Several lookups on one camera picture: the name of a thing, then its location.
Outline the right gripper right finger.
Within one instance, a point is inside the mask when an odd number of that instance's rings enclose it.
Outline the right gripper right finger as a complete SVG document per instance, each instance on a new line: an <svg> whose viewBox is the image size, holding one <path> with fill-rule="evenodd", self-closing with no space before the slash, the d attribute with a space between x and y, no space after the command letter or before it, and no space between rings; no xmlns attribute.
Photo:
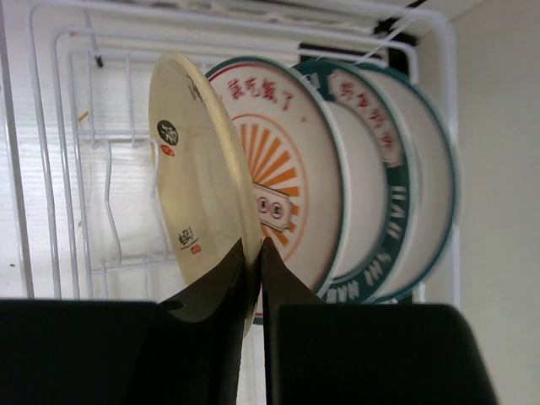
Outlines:
<svg viewBox="0 0 540 405"><path fill-rule="evenodd" d="M494 404L473 331L453 306L327 304L261 250L270 404Z"/></svg>

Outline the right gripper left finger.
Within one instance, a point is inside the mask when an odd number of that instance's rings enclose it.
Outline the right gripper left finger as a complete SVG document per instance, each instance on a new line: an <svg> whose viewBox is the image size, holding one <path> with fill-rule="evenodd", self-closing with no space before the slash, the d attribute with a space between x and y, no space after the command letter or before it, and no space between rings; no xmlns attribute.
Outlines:
<svg viewBox="0 0 540 405"><path fill-rule="evenodd" d="M3 300L4 404L233 404L246 298L241 243L154 303Z"/></svg>

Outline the orange sunburst plate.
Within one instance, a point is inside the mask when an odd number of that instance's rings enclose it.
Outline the orange sunburst plate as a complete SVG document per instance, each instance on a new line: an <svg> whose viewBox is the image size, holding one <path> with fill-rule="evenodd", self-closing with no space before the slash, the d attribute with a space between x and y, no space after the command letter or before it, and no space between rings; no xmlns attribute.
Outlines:
<svg viewBox="0 0 540 405"><path fill-rule="evenodd" d="M296 67L265 57L230 58L206 76L244 149L264 237L322 297L343 257L347 207L342 148L324 99Z"/></svg>

